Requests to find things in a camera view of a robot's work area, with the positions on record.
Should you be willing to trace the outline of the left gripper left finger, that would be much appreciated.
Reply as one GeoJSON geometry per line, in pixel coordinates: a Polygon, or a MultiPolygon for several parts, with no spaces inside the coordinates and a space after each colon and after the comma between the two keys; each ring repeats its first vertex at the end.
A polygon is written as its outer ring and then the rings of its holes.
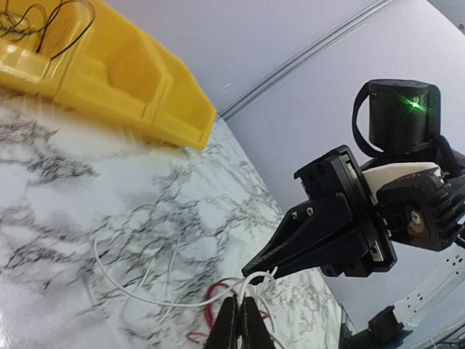
{"type": "Polygon", "coordinates": [[[238,297],[226,297],[203,346],[204,349],[237,349],[239,338],[238,297]]]}

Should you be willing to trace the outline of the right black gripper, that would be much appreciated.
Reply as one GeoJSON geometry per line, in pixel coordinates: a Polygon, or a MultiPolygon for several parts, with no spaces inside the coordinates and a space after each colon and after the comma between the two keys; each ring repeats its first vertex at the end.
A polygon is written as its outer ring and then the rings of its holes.
{"type": "Polygon", "coordinates": [[[276,278],[322,268],[327,276],[366,278],[397,262],[352,151],[341,145],[294,173],[309,201],[291,208],[272,238],[243,267],[244,276],[276,269],[276,278]]]}

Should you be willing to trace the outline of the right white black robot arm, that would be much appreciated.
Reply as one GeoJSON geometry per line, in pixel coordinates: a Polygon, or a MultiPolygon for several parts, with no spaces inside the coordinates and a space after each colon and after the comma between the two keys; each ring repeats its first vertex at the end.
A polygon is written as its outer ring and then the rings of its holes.
{"type": "Polygon", "coordinates": [[[414,80],[375,79],[358,92],[369,104],[369,136],[352,134],[368,162],[342,145],[295,172],[307,200],[290,208],[244,276],[282,278],[319,268],[365,278],[397,262],[395,244],[441,252],[464,240],[464,156],[440,132],[440,90],[414,80]]]}

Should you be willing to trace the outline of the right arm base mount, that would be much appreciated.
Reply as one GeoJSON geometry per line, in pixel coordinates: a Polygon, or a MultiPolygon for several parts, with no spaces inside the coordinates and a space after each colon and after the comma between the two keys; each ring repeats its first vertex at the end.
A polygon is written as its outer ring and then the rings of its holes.
{"type": "Polygon", "coordinates": [[[376,314],[368,328],[344,339],[343,348],[349,349],[385,349],[398,348],[404,339],[413,333],[407,330],[394,315],[395,307],[390,305],[376,314]]]}

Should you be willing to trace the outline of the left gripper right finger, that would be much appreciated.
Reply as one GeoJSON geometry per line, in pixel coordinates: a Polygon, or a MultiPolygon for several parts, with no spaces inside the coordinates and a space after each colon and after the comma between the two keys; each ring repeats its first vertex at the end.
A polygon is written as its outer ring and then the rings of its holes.
{"type": "Polygon", "coordinates": [[[240,306],[242,348],[275,349],[270,333],[252,297],[245,297],[240,306]]]}

